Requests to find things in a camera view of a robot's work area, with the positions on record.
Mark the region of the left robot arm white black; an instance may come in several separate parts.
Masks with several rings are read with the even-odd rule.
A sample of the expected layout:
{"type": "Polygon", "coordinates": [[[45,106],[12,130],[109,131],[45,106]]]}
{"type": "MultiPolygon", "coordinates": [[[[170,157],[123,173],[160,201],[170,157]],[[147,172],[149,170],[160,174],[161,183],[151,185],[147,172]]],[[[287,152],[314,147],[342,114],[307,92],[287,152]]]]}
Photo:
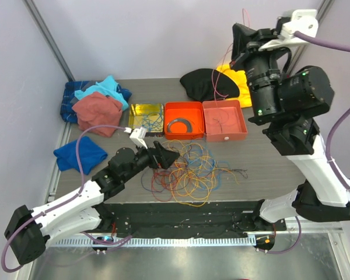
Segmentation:
{"type": "Polygon", "coordinates": [[[124,190],[126,182],[146,168],[168,169],[179,156],[178,152],[164,148],[158,141],[154,141],[151,148],[140,147],[136,151],[121,148],[105,168],[74,191],[33,209],[25,205],[16,208],[4,231],[3,270],[13,271],[5,263],[8,250],[23,266],[68,236],[95,229],[108,232],[114,215],[106,209],[104,202],[124,190]]]}

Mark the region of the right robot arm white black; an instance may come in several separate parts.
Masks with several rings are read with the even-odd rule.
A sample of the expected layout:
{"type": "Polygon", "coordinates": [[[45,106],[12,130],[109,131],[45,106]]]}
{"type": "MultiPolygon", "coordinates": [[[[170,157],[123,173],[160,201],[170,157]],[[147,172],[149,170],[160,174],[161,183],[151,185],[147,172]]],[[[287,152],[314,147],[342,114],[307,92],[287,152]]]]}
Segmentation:
{"type": "Polygon", "coordinates": [[[334,91],[326,72],[308,65],[288,76],[277,60],[288,47],[264,50],[278,38],[274,29],[253,30],[234,24],[230,68],[246,74],[254,115],[280,155],[290,160],[305,181],[289,194],[259,202],[252,224],[265,230],[283,218],[301,216],[313,222],[350,221],[350,178],[339,170],[315,117],[330,110],[334,91]]]}

